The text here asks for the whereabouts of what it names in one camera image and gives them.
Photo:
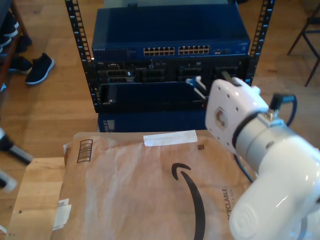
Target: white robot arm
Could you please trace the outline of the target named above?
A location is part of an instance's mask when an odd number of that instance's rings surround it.
[[[320,208],[320,153],[278,118],[280,101],[296,108],[295,97],[273,100],[269,108],[257,87],[236,77],[211,87],[207,129],[258,173],[231,213],[236,240],[298,239],[288,237],[293,227]]]

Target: amazon smile arrow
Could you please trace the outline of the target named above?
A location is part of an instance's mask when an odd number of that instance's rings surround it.
[[[191,170],[191,168],[188,165],[185,165],[183,163],[172,164],[171,172],[172,172],[173,177],[176,180],[179,180],[177,168]],[[194,204],[194,212],[195,212],[194,240],[203,240],[204,235],[205,235],[205,229],[206,229],[206,214],[205,214],[204,203],[202,202],[200,192],[199,192],[196,184],[194,183],[194,181],[192,181],[191,177],[189,177],[189,175],[186,174],[184,171],[181,171],[181,174],[189,186],[189,189],[190,189],[190,192],[192,195],[192,199],[193,199],[193,204]]]

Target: black cable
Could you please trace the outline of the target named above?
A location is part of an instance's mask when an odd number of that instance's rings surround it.
[[[297,112],[297,107],[298,107],[298,101],[295,95],[293,95],[293,101],[292,101],[292,111],[291,111],[291,115],[290,118],[288,120],[288,122],[286,123],[286,125],[289,127],[292,123],[292,121],[295,118],[296,112]]]
[[[254,181],[252,180],[252,178],[250,177],[250,175],[247,173],[247,171],[245,170],[244,166],[242,166],[239,158],[237,155],[234,154],[234,159],[236,161],[236,163],[238,164],[239,168],[241,169],[241,171],[244,173],[244,175],[248,178],[248,180],[250,181],[250,183],[253,183]]]

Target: network switch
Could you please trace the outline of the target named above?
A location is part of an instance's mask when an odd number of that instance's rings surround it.
[[[235,4],[99,9],[92,42],[98,62],[239,56],[249,47]]]

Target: black sneaker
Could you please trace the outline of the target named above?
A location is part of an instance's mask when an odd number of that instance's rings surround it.
[[[23,56],[14,57],[9,68],[10,72],[19,72],[29,74],[32,69],[32,63]]]
[[[11,42],[11,37],[0,35],[0,47],[4,47]]]
[[[2,23],[2,27],[0,29],[0,35],[13,38],[18,34],[18,30],[17,30],[18,27],[19,27],[19,23],[16,21],[12,13],[8,11]]]
[[[24,53],[27,51],[28,46],[30,46],[32,44],[31,39],[28,36],[20,36],[19,37],[19,41],[18,44],[16,45],[15,48],[15,53]]]
[[[41,83],[47,78],[54,65],[55,61],[47,54],[42,53],[40,58],[32,60],[32,69],[26,76],[25,83],[30,86]]]

